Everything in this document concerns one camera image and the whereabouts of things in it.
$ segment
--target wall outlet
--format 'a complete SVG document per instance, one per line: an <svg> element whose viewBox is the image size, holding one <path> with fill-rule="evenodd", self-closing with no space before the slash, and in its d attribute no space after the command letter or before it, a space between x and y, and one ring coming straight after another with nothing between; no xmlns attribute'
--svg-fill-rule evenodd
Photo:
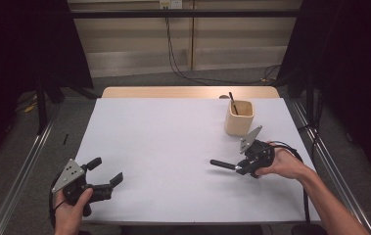
<svg viewBox="0 0 371 235"><path fill-rule="evenodd" d="M182 9L182 0L170 0L170 9Z"/></svg>
<svg viewBox="0 0 371 235"><path fill-rule="evenodd" d="M170 9L170 0L160 0L160 9Z"/></svg>

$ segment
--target metal bracket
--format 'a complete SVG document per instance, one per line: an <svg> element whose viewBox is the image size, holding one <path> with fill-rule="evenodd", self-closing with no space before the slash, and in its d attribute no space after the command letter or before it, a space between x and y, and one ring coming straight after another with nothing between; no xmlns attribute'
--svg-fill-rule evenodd
<svg viewBox="0 0 371 235"><path fill-rule="evenodd" d="M60 178L57 180L56 184L51 190L52 193L56 193L57 191L71 184L75 179L81 177L84 174L85 171L73 159L70 159L69 162L66 164L66 167L64 167Z"/></svg>
<svg viewBox="0 0 371 235"><path fill-rule="evenodd" d="M254 129L248 135L240 139L241 141L240 142L240 154L245 153L252 146L258 134L260 133L261 129L262 129L262 125L259 125L258 128Z"/></svg>

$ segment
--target white sheet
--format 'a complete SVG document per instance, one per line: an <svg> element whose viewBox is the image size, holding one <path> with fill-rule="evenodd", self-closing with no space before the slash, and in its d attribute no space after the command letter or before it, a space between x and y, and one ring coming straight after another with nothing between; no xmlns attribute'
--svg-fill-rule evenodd
<svg viewBox="0 0 371 235"><path fill-rule="evenodd" d="M254 103L251 130L257 139L278 140L297 149L313 168L283 99ZM100 99L84 134L76 162L103 163L87 182L124 180L112 199L92 204L90 221L114 223L245 223L304 220L302 188L278 175L254 179L209 164L236 164L240 139L224 131L228 100ZM312 220L320 220L309 203Z"/></svg>

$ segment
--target pen holder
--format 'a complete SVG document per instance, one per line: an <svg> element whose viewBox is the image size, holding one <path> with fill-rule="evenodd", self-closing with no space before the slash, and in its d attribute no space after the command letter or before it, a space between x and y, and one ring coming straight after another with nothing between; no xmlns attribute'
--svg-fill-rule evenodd
<svg viewBox="0 0 371 235"><path fill-rule="evenodd" d="M225 117L225 132L229 135L236 136L247 135L254 117L255 109L251 102L240 100L230 101Z"/></svg>

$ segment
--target human hand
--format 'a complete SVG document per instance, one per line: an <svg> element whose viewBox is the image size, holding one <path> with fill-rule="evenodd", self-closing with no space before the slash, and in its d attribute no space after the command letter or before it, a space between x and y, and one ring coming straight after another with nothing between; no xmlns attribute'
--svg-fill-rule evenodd
<svg viewBox="0 0 371 235"><path fill-rule="evenodd" d="M65 202L63 190L57 192L56 208L56 227L55 234L76 235L81 225L82 212L84 206L93 195L93 189L87 188L78 199L75 206Z"/></svg>
<svg viewBox="0 0 371 235"><path fill-rule="evenodd" d="M274 149L275 157L273 164L269 167L262 167L255 171L256 175L276 173L280 176L299 180L301 174L309 168L299 161L292 153L284 148Z"/></svg>

